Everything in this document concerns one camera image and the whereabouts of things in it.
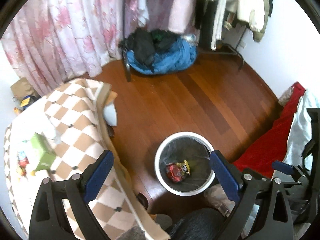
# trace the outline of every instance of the blue fabric bag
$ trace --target blue fabric bag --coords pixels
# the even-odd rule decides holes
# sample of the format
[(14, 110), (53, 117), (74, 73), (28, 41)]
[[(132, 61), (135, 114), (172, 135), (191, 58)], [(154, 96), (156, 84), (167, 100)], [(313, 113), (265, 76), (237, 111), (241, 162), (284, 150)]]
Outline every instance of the blue fabric bag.
[(154, 55), (155, 60), (152, 64), (154, 72), (152, 72), (147, 66), (136, 61), (132, 50), (127, 51), (129, 64), (136, 71), (145, 75), (168, 74), (185, 70), (195, 62), (196, 57), (196, 46), (190, 45), (185, 39), (178, 38), (168, 51)]

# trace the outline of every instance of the wall outlet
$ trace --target wall outlet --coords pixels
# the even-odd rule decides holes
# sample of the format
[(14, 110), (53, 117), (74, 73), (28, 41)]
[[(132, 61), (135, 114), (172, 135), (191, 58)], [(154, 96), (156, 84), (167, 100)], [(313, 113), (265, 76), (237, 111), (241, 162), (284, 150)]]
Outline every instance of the wall outlet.
[(247, 44), (244, 41), (240, 41), (239, 46), (245, 48)]

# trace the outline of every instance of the floor plank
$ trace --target floor plank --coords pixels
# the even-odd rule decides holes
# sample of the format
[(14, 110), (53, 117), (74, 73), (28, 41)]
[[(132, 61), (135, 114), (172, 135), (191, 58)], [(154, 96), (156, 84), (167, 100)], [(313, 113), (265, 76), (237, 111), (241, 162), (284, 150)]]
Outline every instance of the floor plank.
[(146, 196), (150, 213), (173, 220), (206, 204), (201, 194), (175, 196), (157, 181), (154, 157), (160, 143), (173, 133), (192, 131), (235, 161), (281, 111), (260, 77), (247, 64), (238, 71), (234, 57), (200, 55), (188, 70), (164, 76), (132, 71), (132, 82), (126, 81), (122, 62), (114, 61), (94, 79), (110, 83), (118, 93), (112, 141), (135, 193)]

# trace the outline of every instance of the curtain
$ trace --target curtain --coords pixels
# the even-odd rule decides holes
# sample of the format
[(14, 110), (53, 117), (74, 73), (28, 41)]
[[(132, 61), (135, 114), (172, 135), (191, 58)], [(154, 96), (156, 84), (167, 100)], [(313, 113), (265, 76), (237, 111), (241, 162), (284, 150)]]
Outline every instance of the curtain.
[[(128, 17), (135, 15), (133, 7)], [(121, 58), (122, 17), (123, 0), (29, 0), (1, 41), (17, 75), (45, 95), (85, 72), (96, 76)]]

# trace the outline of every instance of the red cloth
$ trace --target red cloth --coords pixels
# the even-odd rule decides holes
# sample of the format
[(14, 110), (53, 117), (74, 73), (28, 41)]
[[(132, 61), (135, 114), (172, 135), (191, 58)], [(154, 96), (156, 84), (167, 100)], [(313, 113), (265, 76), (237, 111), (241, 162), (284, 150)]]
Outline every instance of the red cloth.
[(279, 119), (273, 122), (271, 130), (250, 145), (244, 154), (233, 163), (239, 170), (242, 171), (249, 167), (266, 177), (272, 177), (274, 170), (271, 164), (275, 160), (283, 161), (285, 157), (293, 116), (297, 112), (299, 98), (305, 91), (300, 83), (296, 82), (293, 85), (293, 94)]

